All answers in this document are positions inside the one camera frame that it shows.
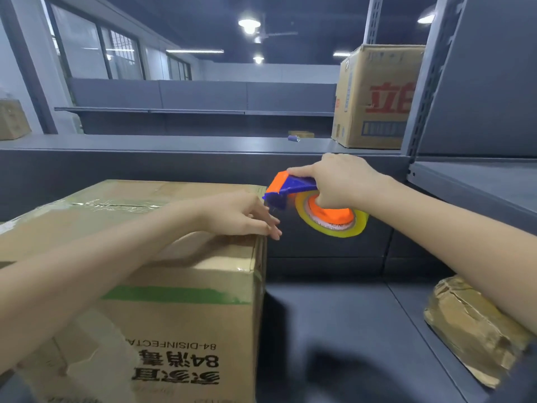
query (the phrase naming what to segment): tape roll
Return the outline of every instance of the tape roll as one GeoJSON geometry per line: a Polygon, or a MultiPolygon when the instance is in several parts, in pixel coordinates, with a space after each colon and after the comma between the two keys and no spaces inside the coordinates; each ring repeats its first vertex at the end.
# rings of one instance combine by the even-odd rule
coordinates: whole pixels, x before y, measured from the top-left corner
{"type": "Polygon", "coordinates": [[[313,229],[334,237],[353,237],[364,231],[369,218],[367,213],[361,210],[323,210],[315,204],[317,196],[319,191],[300,192],[295,196],[295,208],[300,218],[313,229]]]}

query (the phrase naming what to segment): forearm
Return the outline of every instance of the forearm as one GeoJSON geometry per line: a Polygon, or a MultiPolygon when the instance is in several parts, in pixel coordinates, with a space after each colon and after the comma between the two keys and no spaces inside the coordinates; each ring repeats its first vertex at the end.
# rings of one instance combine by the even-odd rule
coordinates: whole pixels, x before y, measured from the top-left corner
{"type": "Polygon", "coordinates": [[[537,236],[426,196],[391,178],[368,211],[429,250],[537,333],[537,236]]]}
{"type": "Polygon", "coordinates": [[[173,241],[198,230],[192,201],[0,270],[0,373],[173,241]]]}

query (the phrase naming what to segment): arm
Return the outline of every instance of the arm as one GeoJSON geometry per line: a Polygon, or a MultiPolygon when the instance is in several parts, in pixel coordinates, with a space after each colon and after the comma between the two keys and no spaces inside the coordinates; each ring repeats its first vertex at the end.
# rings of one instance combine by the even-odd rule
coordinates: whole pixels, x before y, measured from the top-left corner
{"type": "Polygon", "coordinates": [[[537,236],[424,195],[365,160],[326,154],[289,169],[313,176],[324,208],[356,208],[429,250],[537,334],[537,236]]]}
{"type": "Polygon", "coordinates": [[[205,230],[277,240],[277,223],[252,193],[208,196],[171,203],[1,269],[0,373],[178,238],[205,230]]]}

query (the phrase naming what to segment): ceiling fan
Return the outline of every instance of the ceiling fan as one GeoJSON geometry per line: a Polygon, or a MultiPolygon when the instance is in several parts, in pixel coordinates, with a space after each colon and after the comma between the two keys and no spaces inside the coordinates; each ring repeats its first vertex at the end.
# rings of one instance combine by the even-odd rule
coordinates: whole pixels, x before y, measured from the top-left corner
{"type": "Polygon", "coordinates": [[[266,28],[265,13],[263,13],[263,23],[261,27],[259,28],[259,32],[257,33],[257,35],[253,38],[254,43],[263,43],[264,40],[266,40],[267,38],[271,36],[298,35],[299,34],[297,31],[267,33],[265,28],[266,28]]]}

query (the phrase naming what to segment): window frame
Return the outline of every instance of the window frame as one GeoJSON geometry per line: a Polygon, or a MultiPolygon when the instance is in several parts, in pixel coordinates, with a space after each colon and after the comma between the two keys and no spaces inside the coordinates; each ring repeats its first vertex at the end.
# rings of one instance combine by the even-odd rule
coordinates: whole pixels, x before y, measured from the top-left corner
{"type": "Polygon", "coordinates": [[[61,34],[60,34],[60,29],[59,29],[57,21],[56,21],[56,16],[54,15],[54,11],[52,10],[52,5],[55,5],[58,8],[66,10],[66,11],[70,12],[71,14],[75,14],[75,15],[79,16],[80,18],[83,18],[84,20],[90,21],[91,23],[93,23],[96,26],[97,34],[99,36],[99,43],[100,43],[100,47],[101,47],[101,53],[103,55],[104,65],[106,67],[106,73],[108,74],[108,79],[113,79],[113,77],[112,77],[112,71],[110,69],[110,62],[106,58],[106,47],[105,47],[105,44],[104,44],[102,27],[105,27],[108,30],[112,30],[112,31],[114,31],[114,32],[116,32],[116,33],[118,33],[120,35],[123,35],[126,38],[129,38],[129,39],[133,40],[133,42],[134,42],[134,44],[136,46],[136,49],[138,51],[138,59],[140,60],[140,68],[142,70],[142,80],[147,80],[146,75],[145,75],[145,67],[144,67],[144,64],[143,64],[143,58],[142,58],[142,48],[140,46],[140,40],[139,40],[139,38],[137,36],[135,36],[135,35],[133,35],[131,33],[128,33],[128,32],[124,31],[121,28],[118,28],[117,26],[109,23],[108,21],[104,21],[104,20],[98,19],[96,17],[93,17],[90,14],[87,14],[87,13],[77,9],[76,7],[73,7],[73,6],[65,3],[62,0],[44,0],[44,4],[47,7],[47,13],[48,13],[48,16],[50,18],[50,24],[52,25],[52,29],[54,31],[54,36],[55,36],[56,42],[58,44],[58,49],[60,50],[60,60],[63,63],[63,65],[65,67],[65,73],[67,74],[67,76],[69,78],[72,78],[72,72],[71,72],[71,69],[69,67],[69,62],[67,60],[67,55],[65,54],[65,49],[63,47],[63,42],[62,42],[62,38],[61,38],[61,34]]]}
{"type": "Polygon", "coordinates": [[[178,58],[177,56],[174,56],[170,53],[166,53],[166,56],[168,57],[168,75],[170,77],[170,80],[192,80],[192,70],[191,70],[191,66],[189,62],[182,60],[181,58],[178,58]],[[183,65],[183,73],[185,74],[185,79],[173,79],[172,78],[171,65],[170,65],[171,61],[175,61],[176,63],[183,65]]]}

